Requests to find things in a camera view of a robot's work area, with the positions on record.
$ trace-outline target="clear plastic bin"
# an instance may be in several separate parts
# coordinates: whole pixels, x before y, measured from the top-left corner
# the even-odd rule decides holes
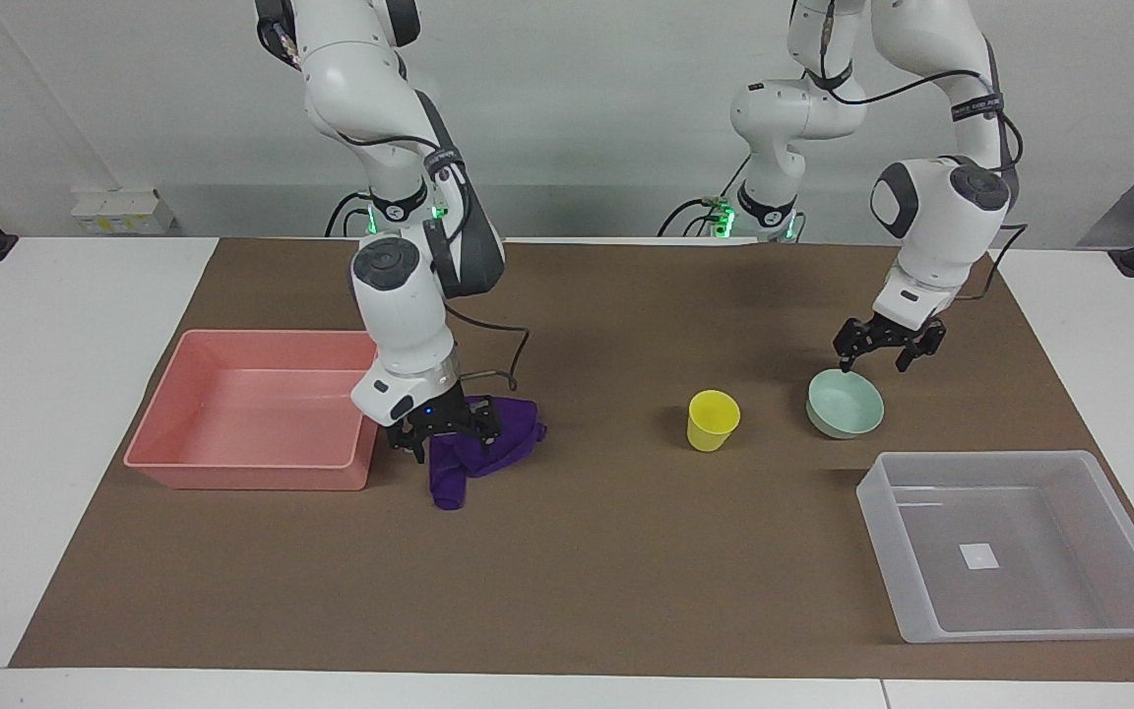
[[[1134,525],[1093,455],[883,453],[856,496],[905,641],[1134,638]]]

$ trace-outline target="white table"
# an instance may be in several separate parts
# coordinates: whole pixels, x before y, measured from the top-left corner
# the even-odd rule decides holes
[[[0,264],[0,706],[1134,706],[1078,683],[3,669],[214,246],[31,238]],[[1085,252],[1014,252],[1004,277],[1134,504],[1134,281]]]

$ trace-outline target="white label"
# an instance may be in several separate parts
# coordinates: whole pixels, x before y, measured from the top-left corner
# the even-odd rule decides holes
[[[996,552],[991,551],[990,543],[963,543],[959,547],[968,571],[1000,568],[1000,563],[996,560]]]
[[[899,200],[891,192],[891,186],[885,182],[873,185],[873,216],[883,225],[894,225],[899,219]]]

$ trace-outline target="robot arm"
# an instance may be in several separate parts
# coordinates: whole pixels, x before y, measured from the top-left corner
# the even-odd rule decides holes
[[[852,78],[863,6],[796,0],[788,48],[804,76],[747,86],[735,100],[734,125],[752,149],[737,201],[750,217],[743,223],[768,238],[787,229],[804,170],[802,157],[785,144],[854,133],[872,101]],[[873,0],[870,11],[874,44],[888,62],[948,95],[958,143],[957,157],[895,162],[878,179],[870,206],[902,240],[899,259],[873,304],[874,318],[847,320],[833,341],[845,371],[881,347],[904,349],[897,361],[904,371],[939,348],[945,328],[937,314],[990,246],[1017,196],[1017,177],[995,56],[967,0]]]
[[[460,387],[445,299],[491,290],[503,248],[435,104],[392,50],[417,36],[414,0],[257,0],[257,12],[262,44],[303,74],[310,120],[358,155],[379,211],[381,230],[349,268],[378,348],[353,403],[420,462],[432,436],[496,439],[490,400],[467,404]]]

